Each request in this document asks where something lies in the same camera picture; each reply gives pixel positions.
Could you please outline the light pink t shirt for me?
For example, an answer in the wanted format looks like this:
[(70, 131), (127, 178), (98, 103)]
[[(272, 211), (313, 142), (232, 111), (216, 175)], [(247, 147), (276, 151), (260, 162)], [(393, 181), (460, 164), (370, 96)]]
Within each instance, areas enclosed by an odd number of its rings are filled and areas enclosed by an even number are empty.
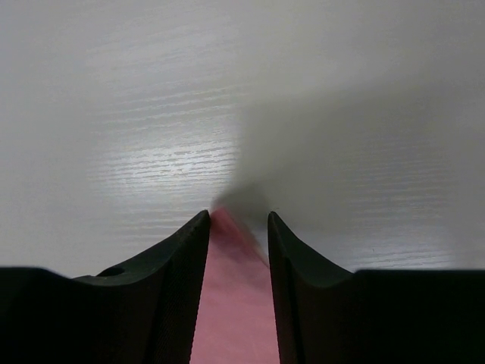
[(192, 363), (277, 363), (268, 262), (226, 209), (211, 213)]

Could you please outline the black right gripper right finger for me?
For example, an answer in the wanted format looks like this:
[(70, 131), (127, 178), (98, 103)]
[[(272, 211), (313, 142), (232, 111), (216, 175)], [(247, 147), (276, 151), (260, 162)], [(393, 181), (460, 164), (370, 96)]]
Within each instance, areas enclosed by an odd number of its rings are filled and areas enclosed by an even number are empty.
[(350, 272), (268, 216), (282, 363), (482, 363), (481, 270)]

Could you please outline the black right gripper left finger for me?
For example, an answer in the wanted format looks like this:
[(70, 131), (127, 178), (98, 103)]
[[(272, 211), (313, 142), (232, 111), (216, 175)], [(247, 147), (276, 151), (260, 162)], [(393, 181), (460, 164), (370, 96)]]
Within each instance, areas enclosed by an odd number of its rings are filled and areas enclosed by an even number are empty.
[(1, 269), (3, 363), (188, 363), (210, 215), (98, 275)]

